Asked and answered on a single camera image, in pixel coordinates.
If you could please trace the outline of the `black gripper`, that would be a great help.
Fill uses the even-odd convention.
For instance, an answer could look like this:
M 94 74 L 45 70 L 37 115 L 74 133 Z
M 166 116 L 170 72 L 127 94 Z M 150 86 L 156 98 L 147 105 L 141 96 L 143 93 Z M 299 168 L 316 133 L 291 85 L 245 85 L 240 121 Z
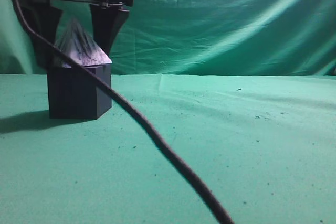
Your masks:
M 38 35 L 54 44 L 56 30 L 62 16 L 62 10 L 51 5 L 51 0 L 18 0 L 23 16 L 30 28 Z M 86 3 L 107 2 L 110 6 L 90 4 L 93 27 L 93 39 L 97 45 L 110 54 L 119 30 L 129 17 L 129 10 L 123 5 L 132 7 L 134 0 L 63 0 Z M 37 41 L 32 41 L 37 65 L 41 68 L 51 67 L 53 52 Z

